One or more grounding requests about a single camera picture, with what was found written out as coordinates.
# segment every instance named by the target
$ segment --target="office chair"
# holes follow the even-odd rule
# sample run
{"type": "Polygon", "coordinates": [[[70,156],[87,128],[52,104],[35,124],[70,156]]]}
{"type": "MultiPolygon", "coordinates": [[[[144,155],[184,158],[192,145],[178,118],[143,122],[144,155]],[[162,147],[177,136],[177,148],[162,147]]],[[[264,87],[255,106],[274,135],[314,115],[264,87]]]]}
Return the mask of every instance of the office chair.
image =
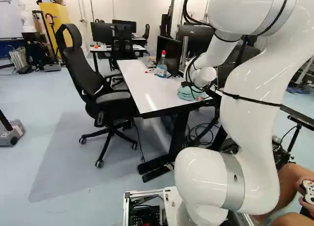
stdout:
{"type": "Polygon", "coordinates": [[[95,163],[97,168],[101,168],[104,165],[104,154],[113,135],[132,143],[132,149],[137,148],[137,141],[118,130],[131,128],[133,118],[138,114],[135,102],[129,91],[111,89],[112,76],[102,77],[89,66],[81,48],[81,34],[74,24],[62,24],[56,33],[56,41],[74,86],[86,103],[85,110],[95,120],[94,126],[106,126],[94,133],[84,134],[79,139],[81,144],[85,144],[87,138],[108,133],[104,148],[95,163]],[[66,46],[63,36],[65,30],[68,30],[72,37],[72,47],[66,46]]]}
{"type": "Polygon", "coordinates": [[[146,25],[145,25],[145,33],[144,33],[144,35],[142,36],[143,38],[146,39],[146,42],[145,42],[144,45],[147,45],[147,40],[148,40],[148,37],[149,37],[149,29],[150,29],[149,24],[146,24],[146,25]]]}
{"type": "MultiPolygon", "coordinates": [[[[115,27],[115,36],[113,37],[111,47],[111,64],[110,67],[113,69],[119,69],[117,60],[129,60],[137,59],[133,51],[132,33],[130,29],[115,27]]],[[[115,88],[117,85],[124,82],[123,78],[112,78],[112,82],[116,82],[112,85],[115,88]]]]}

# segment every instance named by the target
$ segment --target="floor mat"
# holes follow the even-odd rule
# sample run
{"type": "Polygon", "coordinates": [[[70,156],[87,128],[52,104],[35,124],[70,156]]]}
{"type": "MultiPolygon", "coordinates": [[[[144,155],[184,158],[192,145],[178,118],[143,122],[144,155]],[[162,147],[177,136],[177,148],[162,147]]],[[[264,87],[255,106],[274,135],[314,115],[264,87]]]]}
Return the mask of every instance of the floor mat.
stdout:
{"type": "MultiPolygon", "coordinates": [[[[149,144],[140,127],[146,160],[159,156],[160,152],[149,144]]],[[[141,164],[139,148],[133,151],[131,143],[118,136],[110,141],[104,156],[104,167],[97,169],[94,166],[106,135],[89,138],[85,145],[79,143],[79,138],[96,130],[93,120],[84,111],[62,114],[30,191],[30,202],[65,195],[137,173],[137,165],[141,164]]],[[[124,133],[137,140],[135,128],[124,133]]]]}

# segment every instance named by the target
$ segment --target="person's leg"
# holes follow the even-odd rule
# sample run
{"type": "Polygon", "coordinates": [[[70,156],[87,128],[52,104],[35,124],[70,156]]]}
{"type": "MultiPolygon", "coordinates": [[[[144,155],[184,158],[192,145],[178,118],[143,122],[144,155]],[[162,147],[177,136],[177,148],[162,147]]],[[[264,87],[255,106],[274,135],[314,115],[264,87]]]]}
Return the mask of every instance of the person's leg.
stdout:
{"type": "Polygon", "coordinates": [[[288,213],[275,219],[272,226],[313,226],[314,221],[298,213],[288,213]]]}
{"type": "Polygon", "coordinates": [[[313,176],[314,173],[297,164],[286,164],[278,172],[280,183],[280,196],[276,207],[265,215],[254,216],[262,222],[273,212],[278,211],[292,202],[297,193],[297,182],[302,176],[313,176]]]}

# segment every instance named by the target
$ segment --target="white wall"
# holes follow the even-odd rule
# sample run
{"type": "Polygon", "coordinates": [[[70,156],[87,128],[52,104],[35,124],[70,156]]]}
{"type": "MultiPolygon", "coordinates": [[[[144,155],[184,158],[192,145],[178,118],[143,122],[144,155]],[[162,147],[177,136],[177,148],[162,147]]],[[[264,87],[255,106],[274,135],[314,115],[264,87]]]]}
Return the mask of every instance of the white wall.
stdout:
{"type": "MultiPolygon", "coordinates": [[[[37,0],[23,0],[26,4],[26,10],[39,9],[37,0]]],[[[172,21],[171,35],[175,37],[177,24],[183,0],[175,1],[174,16],[172,21]]],[[[81,10],[85,9],[87,25],[80,22],[81,15],[79,11],[78,0],[65,0],[69,17],[80,30],[86,45],[93,43],[90,30],[90,22],[93,21],[90,0],[80,0],[81,10]]],[[[161,15],[166,14],[171,0],[113,0],[114,16],[112,9],[112,0],[92,0],[94,17],[103,19],[110,23],[113,18],[120,20],[130,20],[137,22],[138,35],[144,34],[145,24],[149,24],[150,36],[147,48],[153,50],[157,45],[157,36],[159,35],[159,26],[161,15]]],[[[204,16],[207,0],[190,0],[187,6],[188,11],[193,12],[193,17],[201,20],[204,16]]]]}

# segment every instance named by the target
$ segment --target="green cloth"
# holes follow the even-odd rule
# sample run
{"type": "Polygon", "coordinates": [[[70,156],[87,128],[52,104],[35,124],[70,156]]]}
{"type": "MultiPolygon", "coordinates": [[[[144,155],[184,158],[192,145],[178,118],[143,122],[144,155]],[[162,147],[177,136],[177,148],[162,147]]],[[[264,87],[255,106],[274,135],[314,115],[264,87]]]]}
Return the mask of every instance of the green cloth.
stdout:
{"type": "Polygon", "coordinates": [[[204,91],[200,91],[199,89],[195,88],[194,86],[191,87],[180,86],[178,89],[178,97],[183,100],[194,101],[194,100],[204,100],[208,98],[208,95],[204,91]]]}

